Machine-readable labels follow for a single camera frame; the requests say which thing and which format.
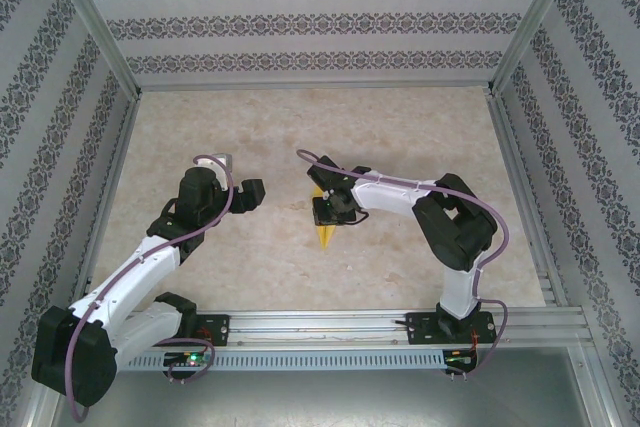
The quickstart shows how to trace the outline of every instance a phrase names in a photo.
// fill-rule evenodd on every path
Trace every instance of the beige floor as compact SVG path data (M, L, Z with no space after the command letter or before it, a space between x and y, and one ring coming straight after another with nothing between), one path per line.
M216 310L434 307L443 267L414 219L372 212L321 249L300 147L398 177L457 173L512 233L480 293L544 305L480 88L144 94L94 285L135 249L194 155L228 152L236 181L264 179L263 205L227 216L154 295L170 290Z

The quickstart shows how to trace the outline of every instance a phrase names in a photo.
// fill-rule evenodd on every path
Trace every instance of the yellow object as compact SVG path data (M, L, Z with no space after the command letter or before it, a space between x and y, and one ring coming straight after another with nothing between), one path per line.
M322 190L320 189L320 187L316 185L315 189L313 189L313 195L311 196L311 198L322 197L322 194L323 194ZM322 225L322 226L316 225L316 231L318 232L318 237L320 237L320 244L322 244L322 250L325 250L329 245L329 241L331 240L331 236L333 235L333 232L335 230L336 230L335 225Z

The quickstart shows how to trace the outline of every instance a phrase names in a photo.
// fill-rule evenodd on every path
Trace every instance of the patterned wallpaper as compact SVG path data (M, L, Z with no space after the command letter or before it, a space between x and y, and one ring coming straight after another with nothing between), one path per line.
M70 0L0 0L0 45L0 425L10 425L39 317L76 287L130 103Z
M138 82L488 81L532 0L95 0Z
M555 0L502 93L552 254L640 424L638 0Z

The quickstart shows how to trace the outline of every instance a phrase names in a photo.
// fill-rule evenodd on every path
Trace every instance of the perforated metal strip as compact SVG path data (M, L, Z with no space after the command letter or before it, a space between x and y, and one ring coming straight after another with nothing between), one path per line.
M125 372L163 370L164 352L146 352L132 360ZM201 366L178 364L175 370L199 370ZM212 370L218 371L318 371L407 370L445 368L442 350L398 349L343 352L217 352Z

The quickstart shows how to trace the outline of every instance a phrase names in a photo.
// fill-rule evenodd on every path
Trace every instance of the enclosure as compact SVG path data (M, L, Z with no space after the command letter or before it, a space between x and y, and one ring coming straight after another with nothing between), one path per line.
M40 316L217 152L264 202L140 309L178 293L228 314L228 343L188 386L150 348L88 425L640 424L638 2L0 0L0 424L72 425L31 380ZM372 211L322 249L298 148L455 172L504 216L479 292L510 315L477 377L451 382L395 323L442 290L415 220Z

